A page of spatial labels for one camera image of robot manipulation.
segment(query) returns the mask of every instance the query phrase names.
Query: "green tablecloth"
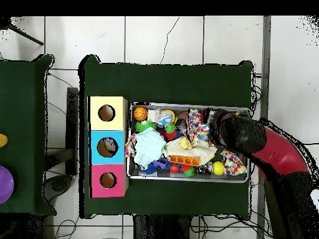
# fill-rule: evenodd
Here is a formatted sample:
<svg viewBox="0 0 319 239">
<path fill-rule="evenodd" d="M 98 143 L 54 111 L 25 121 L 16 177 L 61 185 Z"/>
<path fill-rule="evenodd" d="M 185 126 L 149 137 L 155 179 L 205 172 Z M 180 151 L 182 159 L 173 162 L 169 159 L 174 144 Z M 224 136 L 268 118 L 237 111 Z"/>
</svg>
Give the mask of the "green tablecloth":
<svg viewBox="0 0 319 239">
<path fill-rule="evenodd" d="M 124 197 L 88 197 L 87 96 L 123 96 L 148 101 L 250 108 L 251 62 L 240 65 L 136 65 L 99 63 L 86 56 L 80 66 L 80 213 L 190 214 L 238 213 L 248 216 L 249 182 L 179 182 L 130 179 Z"/>
<path fill-rule="evenodd" d="M 0 212 L 55 214 L 42 198 L 45 146 L 45 73 L 52 56 L 33 62 L 0 61 L 0 165 L 14 178 L 14 192 Z"/>
</svg>

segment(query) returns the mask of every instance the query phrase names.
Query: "blue block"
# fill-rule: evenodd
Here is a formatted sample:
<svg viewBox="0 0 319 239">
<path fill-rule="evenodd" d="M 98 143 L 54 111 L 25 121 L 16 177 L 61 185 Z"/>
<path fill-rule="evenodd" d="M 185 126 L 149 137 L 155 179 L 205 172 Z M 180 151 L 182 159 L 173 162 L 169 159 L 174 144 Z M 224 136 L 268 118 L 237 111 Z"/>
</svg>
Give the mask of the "blue block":
<svg viewBox="0 0 319 239">
<path fill-rule="evenodd" d="M 91 131 L 91 155 L 92 165 L 104 164 L 124 164 L 124 145 L 125 145 L 125 130 L 123 131 Z M 117 145 L 118 151 L 113 157 L 103 157 L 97 151 L 97 145 L 102 138 L 113 138 Z"/>
</svg>

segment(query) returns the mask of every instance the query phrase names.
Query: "metal tray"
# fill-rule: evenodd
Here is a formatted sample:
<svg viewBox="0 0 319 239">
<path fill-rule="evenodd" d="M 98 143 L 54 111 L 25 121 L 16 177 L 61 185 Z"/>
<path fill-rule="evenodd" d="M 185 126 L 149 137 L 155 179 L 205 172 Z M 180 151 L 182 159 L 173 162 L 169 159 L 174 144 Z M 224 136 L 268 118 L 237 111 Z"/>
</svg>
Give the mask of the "metal tray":
<svg viewBox="0 0 319 239">
<path fill-rule="evenodd" d="M 206 108 L 212 108 L 213 110 L 224 109 L 227 111 L 248 111 L 251 113 L 251 110 L 248 108 L 238 108 L 238 107 L 223 107 L 223 106 L 202 106 L 202 105 L 177 105 L 177 104 L 167 104 L 167 103 L 139 103 L 134 102 L 130 105 L 128 112 L 128 137 L 130 137 L 135 132 L 135 123 L 136 120 L 133 117 L 134 109 L 137 106 L 143 106 L 147 110 L 155 110 L 157 108 L 162 109 L 171 109 L 176 115 L 178 113 L 188 110 L 189 108 L 196 108 L 203 110 Z M 243 157 L 242 162 L 247 168 L 247 173 L 239 174 L 238 176 L 223 175 L 217 176 L 198 174 L 195 170 L 195 175 L 192 178 L 188 178 L 184 175 L 183 172 L 171 173 L 169 170 L 158 169 L 152 175 L 144 175 L 140 172 L 140 168 L 137 164 L 134 163 L 132 157 L 126 159 L 126 173 L 131 179 L 149 179 L 149 180 L 183 180 L 183 181 L 195 181 L 195 182 L 228 182 L 228 183 L 243 183 L 246 182 L 249 178 L 249 159 Z"/>
</svg>

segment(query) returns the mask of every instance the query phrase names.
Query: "orange basketball ball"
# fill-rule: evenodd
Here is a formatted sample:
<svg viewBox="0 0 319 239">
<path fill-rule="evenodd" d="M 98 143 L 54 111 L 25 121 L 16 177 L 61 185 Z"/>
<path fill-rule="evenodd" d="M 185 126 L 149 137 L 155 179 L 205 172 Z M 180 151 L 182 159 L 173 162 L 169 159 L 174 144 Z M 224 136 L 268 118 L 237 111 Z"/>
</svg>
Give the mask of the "orange basketball ball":
<svg viewBox="0 0 319 239">
<path fill-rule="evenodd" d="M 144 107 L 138 106 L 135 108 L 133 115 L 137 121 L 144 121 L 147 118 L 147 110 Z"/>
</svg>

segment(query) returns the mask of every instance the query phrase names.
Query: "purple disc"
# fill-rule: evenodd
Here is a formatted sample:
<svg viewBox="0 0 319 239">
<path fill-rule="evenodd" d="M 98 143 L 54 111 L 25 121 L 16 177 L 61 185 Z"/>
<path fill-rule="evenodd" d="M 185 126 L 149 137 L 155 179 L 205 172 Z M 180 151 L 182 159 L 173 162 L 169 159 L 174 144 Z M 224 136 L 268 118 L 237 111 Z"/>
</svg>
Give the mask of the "purple disc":
<svg viewBox="0 0 319 239">
<path fill-rule="evenodd" d="M 13 192 L 14 181 L 11 173 L 0 166 L 0 204 L 10 198 Z"/>
</svg>

